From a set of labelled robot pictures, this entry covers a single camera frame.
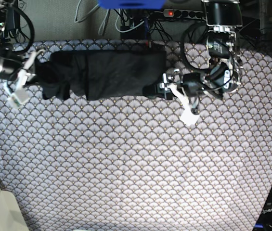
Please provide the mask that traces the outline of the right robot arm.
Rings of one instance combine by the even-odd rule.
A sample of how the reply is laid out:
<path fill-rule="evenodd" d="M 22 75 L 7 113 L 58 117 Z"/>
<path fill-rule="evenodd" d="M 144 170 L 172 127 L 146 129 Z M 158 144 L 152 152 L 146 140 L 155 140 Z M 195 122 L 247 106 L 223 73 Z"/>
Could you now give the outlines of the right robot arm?
<path fill-rule="evenodd" d="M 14 51 L 13 46 L 2 38 L 9 11 L 15 11 L 23 17 L 30 30 L 29 42 L 20 51 Z M 22 10 L 15 7 L 13 0 L 0 0 L 0 79 L 3 80 L 3 88 L 8 94 L 7 101 L 13 108 L 18 109 L 29 101 L 30 96 L 26 91 L 26 87 L 35 76 L 37 57 L 45 52 L 44 49 L 38 49 L 30 52 L 28 58 L 24 57 L 24 54 L 32 47 L 34 38 L 35 30 L 29 17 Z"/>

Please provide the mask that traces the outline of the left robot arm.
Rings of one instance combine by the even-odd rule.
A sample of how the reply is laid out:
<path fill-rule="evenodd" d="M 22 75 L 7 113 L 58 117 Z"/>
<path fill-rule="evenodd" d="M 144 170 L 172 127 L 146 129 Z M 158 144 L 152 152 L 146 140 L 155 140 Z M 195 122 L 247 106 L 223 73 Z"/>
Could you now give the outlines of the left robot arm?
<path fill-rule="evenodd" d="M 200 118 L 201 96 L 222 100 L 225 93 L 236 90 L 241 84 L 241 60 L 236 45 L 236 30 L 243 24 L 239 1 L 204 0 L 202 7 L 205 22 L 191 25 L 183 32 L 180 41 L 182 62 L 191 72 L 183 74 L 180 69 L 175 69 L 172 74 L 163 74 L 162 80 L 143 89 L 148 98 L 177 98 L 184 108 L 180 120 L 187 126 L 196 124 Z M 203 37 L 210 56 L 206 69 L 193 66 L 184 48 L 190 32 L 202 26 L 205 27 Z"/>

